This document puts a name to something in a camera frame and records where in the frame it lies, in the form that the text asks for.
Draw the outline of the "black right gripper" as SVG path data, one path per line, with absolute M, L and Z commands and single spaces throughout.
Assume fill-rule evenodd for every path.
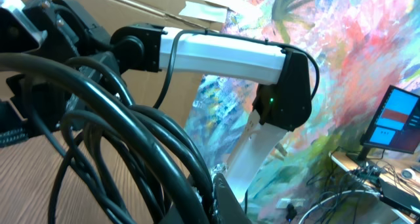
M 33 116 L 23 101 L 23 82 L 41 78 L 35 88 L 32 108 L 40 107 L 37 119 L 47 129 L 56 124 L 71 105 L 70 93 L 80 96 L 106 122 L 121 125 L 121 103 L 111 98 L 101 85 L 104 74 L 121 75 L 117 50 L 121 41 L 99 26 L 75 0 L 29 0 L 23 12 L 37 27 L 47 31 L 42 46 L 27 53 L 2 53 L 1 70 L 15 71 L 7 78 L 16 108 L 1 101 L 1 148 L 36 137 L 35 120 L 23 122 L 20 116 Z

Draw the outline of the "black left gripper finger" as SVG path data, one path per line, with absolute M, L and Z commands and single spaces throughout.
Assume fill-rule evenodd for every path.
M 251 224 L 224 177 L 226 166 L 218 164 L 211 168 L 213 183 L 212 224 Z

